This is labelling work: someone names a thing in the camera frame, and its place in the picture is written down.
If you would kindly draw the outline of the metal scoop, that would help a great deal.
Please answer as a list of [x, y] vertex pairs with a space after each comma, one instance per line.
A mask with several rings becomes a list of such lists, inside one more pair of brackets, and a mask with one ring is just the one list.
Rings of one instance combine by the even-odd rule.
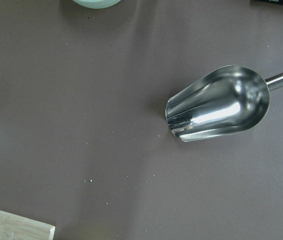
[[166, 122], [183, 142], [247, 131], [267, 114], [270, 92], [282, 87], [283, 73], [264, 79], [247, 67], [226, 65], [172, 96]]

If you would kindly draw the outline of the green bowl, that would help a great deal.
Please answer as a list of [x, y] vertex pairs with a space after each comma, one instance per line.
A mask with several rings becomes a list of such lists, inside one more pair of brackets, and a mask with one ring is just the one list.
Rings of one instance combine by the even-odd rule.
[[75, 3], [90, 9], [105, 9], [116, 5], [121, 0], [73, 0]]

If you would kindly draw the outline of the wooden cutting board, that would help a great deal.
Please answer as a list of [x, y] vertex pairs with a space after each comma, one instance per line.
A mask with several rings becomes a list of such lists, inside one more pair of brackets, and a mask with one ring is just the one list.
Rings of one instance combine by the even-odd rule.
[[0, 240], [52, 240], [56, 227], [0, 210]]

